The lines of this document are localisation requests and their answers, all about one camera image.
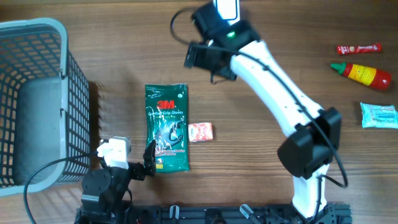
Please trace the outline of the green 3M gloves packet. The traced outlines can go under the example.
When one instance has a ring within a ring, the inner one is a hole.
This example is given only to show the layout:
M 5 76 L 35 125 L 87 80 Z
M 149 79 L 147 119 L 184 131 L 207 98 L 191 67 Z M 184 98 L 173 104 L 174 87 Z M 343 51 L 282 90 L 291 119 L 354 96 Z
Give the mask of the green 3M gloves packet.
M 147 142 L 156 141 L 157 172 L 190 170 L 188 158 L 188 88 L 185 83 L 145 86 Z

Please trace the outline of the small red patterned box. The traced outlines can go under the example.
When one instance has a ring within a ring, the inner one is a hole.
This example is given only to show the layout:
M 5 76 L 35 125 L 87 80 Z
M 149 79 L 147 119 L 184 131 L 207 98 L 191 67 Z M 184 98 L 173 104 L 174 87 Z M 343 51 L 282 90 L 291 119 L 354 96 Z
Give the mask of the small red patterned box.
M 188 125 L 190 142 L 210 141 L 213 139 L 213 125 L 211 123 L 193 123 Z

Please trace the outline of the red stick sachet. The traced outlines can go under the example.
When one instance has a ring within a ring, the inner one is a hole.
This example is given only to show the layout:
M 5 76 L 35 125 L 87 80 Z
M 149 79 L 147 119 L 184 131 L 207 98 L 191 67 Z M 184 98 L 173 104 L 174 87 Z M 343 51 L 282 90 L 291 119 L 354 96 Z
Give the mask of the red stick sachet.
M 338 55 L 379 53 L 382 52 L 382 46 L 380 43 L 365 46 L 338 45 L 336 51 Z

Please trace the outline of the red yellow sauce bottle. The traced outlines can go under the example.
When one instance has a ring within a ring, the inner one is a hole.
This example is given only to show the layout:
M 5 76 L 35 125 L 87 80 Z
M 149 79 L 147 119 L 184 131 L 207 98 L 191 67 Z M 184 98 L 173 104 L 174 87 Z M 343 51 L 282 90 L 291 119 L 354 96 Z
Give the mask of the red yellow sauce bottle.
M 375 90 L 389 88 L 392 76 L 390 73 L 372 67 L 353 63 L 332 63 L 331 68 L 345 78 L 354 80 Z

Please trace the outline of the light blue wipes pack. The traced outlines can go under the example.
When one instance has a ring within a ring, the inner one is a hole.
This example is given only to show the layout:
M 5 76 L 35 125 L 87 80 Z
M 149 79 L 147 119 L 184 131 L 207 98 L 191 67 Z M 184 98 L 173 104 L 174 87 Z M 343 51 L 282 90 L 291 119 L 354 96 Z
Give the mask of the light blue wipes pack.
M 397 111 L 394 105 L 380 106 L 360 103 L 363 128 L 397 129 Z

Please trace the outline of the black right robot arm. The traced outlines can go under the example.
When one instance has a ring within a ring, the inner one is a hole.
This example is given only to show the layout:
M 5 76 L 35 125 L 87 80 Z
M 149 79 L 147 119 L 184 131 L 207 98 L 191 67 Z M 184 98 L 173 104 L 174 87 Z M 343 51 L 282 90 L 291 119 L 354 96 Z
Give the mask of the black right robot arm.
M 202 40 L 190 42 L 185 66 L 240 78 L 255 92 L 286 136 L 277 155 L 293 177 L 292 209 L 304 223 L 318 223 L 327 213 L 325 181 L 342 188 L 348 183 L 338 155 L 341 115 L 323 109 L 290 79 L 248 21 L 222 16 L 218 6 L 213 1 L 194 10 Z

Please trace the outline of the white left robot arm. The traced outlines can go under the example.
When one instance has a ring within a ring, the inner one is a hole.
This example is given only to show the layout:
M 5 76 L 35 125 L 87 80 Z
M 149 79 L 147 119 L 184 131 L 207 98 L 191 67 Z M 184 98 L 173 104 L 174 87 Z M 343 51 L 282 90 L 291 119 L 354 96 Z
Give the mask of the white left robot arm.
M 90 171 L 82 181 L 82 206 L 77 209 L 75 223 L 142 223 L 134 211 L 132 201 L 123 199 L 129 190 L 131 180 L 143 181 L 156 173 L 155 149 L 157 143 L 151 141 L 143 154 L 144 162 L 133 163 L 127 160 L 131 151 L 128 138 L 113 137 L 102 141 L 96 150 L 101 158 L 102 168 Z

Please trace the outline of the white barcode scanner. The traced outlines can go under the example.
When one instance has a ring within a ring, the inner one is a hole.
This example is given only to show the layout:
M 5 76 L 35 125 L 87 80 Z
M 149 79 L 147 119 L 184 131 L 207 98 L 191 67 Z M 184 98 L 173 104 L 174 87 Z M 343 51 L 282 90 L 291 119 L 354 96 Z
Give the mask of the white barcode scanner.
M 240 20 L 240 0 L 213 0 L 213 4 L 229 25 Z

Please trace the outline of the grey plastic shopping basket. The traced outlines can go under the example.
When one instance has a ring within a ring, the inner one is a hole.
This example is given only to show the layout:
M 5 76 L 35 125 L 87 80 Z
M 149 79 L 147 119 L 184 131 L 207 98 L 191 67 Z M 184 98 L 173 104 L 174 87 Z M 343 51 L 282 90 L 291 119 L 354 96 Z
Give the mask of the grey plastic shopping basket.
M 1 195 L 78 182 L 90 160 L 90 88 L 52 18 L 1 24 Z

